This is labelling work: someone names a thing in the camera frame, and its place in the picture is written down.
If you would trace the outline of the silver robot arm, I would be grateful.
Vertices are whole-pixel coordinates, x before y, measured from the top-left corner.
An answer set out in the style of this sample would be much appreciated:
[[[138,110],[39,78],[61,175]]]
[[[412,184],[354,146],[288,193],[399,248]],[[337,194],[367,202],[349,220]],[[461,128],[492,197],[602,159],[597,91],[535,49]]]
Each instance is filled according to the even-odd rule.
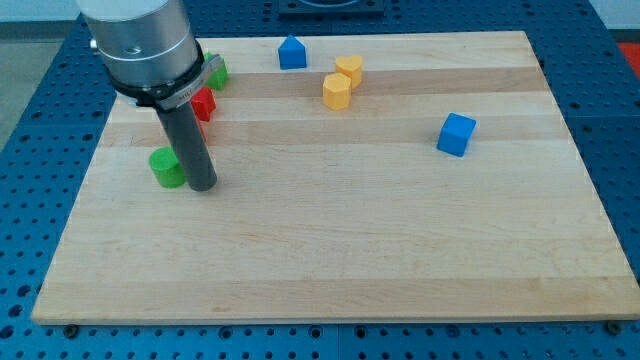
[[[206,59],[181,0],[78,0],[114,88],[142,107],[172,111],[223,67]]]

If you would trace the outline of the green block behind arm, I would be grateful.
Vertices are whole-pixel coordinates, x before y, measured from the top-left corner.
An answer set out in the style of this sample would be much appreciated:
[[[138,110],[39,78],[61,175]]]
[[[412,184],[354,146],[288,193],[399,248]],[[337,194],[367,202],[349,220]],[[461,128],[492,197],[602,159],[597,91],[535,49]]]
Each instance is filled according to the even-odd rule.
[[[205,85],[213,90],[223,90],[229,79],[225,60],[219,54],[211,54],[209,52],[204,54],[206,61],[212,58],[216,59],[216,69],[205,82]]]

